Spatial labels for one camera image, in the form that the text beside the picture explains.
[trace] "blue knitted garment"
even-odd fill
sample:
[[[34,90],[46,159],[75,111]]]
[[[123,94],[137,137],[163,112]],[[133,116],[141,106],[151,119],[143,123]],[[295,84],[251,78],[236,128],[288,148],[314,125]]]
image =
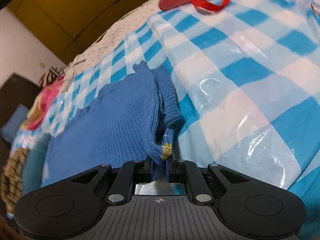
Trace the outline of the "blue knitted garment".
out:
[[[154,160],[154,177],[163,173],[174,124],[182,119],[175,90],[163,65],[150,70],[141,62],[133,69],[135,73],[101,88],[64,132],[51,139],[46,185],[101,163],[116,168],[146,155]]]

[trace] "checkered tablecloth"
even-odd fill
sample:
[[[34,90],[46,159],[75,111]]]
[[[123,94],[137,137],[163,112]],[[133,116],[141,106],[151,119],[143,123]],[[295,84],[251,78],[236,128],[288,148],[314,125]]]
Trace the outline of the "checkered tablecloth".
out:
[[[232,0],[217,14],[186,5],[152,15],[74,78],[35,133],[63,132],[77,109],[133,73],[134,63],[164,64],[186,121],[174,155],[288,189],[320,164],[308,166],[320,147],[320,19],[309,3]]]

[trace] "red strap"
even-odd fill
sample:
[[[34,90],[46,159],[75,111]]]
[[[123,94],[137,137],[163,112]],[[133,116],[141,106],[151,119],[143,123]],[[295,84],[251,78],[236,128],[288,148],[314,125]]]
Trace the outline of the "red strap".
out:
[[[191,2],[195,7],[201,7],[201,8],[204,8],[206,10],[209,10],[209,11],[219,12],[226,5],[228,5],[230,0],[222,0],[222,3],[220,5],[210,3],[210,2],[208,2],[206,0],[191,0]]]

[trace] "yellow patch on fabric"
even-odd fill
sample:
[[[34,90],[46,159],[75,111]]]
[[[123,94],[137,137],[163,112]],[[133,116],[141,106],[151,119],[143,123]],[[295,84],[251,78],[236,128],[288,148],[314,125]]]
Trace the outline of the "yellow patch on fabric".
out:
[[[172,151],[172,144],[171,143],[164,143],[164,145],[162,146],[162,154],[161,154],[160,158],[162,160],[167,159],[171,155],[171,151]]]

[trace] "brown plaid cloth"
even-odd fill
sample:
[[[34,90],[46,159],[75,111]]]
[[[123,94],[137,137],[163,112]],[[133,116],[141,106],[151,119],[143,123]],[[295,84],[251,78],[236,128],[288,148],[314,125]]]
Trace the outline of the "brown plaid cloth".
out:
[[[21,197],[22,168],[29,149],[19,147],[8,158],[1,175],[1,198],[6,204],[7,212],[13,213],[14,206]]]

